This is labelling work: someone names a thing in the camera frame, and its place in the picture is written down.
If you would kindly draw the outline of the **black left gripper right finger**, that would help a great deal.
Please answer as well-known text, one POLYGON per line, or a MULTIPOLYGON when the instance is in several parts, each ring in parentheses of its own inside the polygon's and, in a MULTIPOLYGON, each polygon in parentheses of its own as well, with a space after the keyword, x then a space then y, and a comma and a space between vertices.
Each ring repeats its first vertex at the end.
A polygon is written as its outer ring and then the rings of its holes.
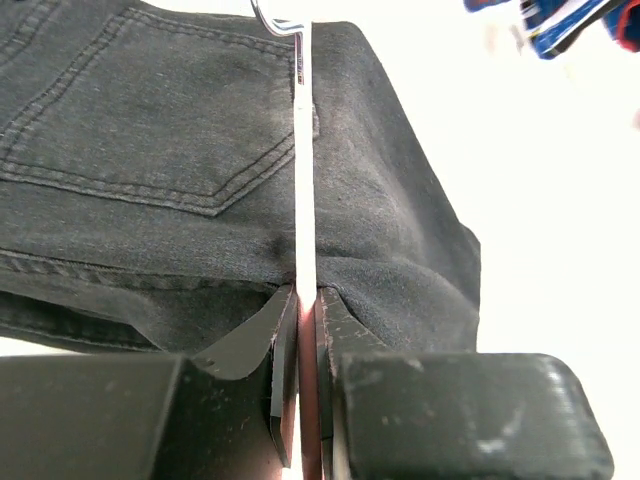
POLYGON ((316 303, 328 479, 609 479, 585 391, 532 353, 395 352, 339 294, 316 303))

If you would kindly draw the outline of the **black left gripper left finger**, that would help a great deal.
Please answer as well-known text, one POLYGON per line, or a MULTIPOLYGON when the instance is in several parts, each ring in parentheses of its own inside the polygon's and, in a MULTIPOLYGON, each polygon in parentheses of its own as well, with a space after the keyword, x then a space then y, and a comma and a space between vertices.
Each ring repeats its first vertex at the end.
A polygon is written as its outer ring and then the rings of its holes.
POLYGON ((193 357, 1 362, 5 479, 277 479, 292 457, 297 297, 193 357))

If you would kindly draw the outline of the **pink plastic hanger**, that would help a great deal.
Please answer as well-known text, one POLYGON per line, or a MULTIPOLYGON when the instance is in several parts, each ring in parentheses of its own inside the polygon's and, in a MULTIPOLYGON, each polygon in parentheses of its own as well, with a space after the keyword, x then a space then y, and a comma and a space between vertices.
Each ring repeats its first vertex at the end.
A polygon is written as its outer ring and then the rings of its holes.
POLYGON ((294 38, 294 215, 295 288, 298 296, 299 426, 302 474, 322 479, 315 303, 317 299, 314 192, 312 22, 278 20, 267 7, 251 3, 256 17, 273 35, 294 38))

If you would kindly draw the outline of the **black denim trousers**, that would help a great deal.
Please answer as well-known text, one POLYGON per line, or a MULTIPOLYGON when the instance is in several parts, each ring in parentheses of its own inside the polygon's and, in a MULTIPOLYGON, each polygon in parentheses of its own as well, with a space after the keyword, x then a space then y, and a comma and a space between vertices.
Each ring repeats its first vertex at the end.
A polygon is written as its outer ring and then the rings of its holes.
MULTIPOLYGON (((140 1, 1 5, 1 331, 199 352, 294 277, 293 49, 140 1)), ((398 350, 472 351, 480 245, 361 31, 313 29, 318 282, 398 350)))

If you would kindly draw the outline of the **blue patterned garment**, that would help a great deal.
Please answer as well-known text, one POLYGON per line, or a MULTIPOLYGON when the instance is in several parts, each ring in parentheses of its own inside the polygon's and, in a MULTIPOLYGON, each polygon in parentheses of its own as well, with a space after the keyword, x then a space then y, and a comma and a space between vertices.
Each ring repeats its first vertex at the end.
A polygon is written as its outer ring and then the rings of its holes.
POLYGON ((566 52, 597 21, 620 47, 639 51, 638 0, 522 0, 519 13, 530 45, 544 60, 566 52))

